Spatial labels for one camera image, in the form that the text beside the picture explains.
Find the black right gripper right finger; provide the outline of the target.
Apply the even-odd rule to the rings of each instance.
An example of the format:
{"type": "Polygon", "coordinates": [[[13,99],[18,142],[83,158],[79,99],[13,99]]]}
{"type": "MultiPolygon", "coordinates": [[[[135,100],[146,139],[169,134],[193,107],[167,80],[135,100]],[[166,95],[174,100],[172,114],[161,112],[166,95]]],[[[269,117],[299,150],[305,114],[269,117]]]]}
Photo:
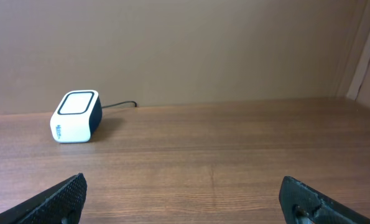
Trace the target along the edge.
{"type": "Polygon", "coordinates": [[[370,218],[291,176],[282,180],[279,202],[289,224],[370,224],[370,218]]]}

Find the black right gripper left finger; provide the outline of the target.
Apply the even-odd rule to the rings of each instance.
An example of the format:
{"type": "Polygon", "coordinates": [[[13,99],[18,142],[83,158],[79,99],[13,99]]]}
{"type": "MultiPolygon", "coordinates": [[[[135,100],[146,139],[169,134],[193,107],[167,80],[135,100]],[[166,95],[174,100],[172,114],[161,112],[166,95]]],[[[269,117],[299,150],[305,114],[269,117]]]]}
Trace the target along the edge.
{"type": "Polygon", "coordinates": [[[79,173],[0,213],[0,224],[78,224],[87,183],[79,173]]]}

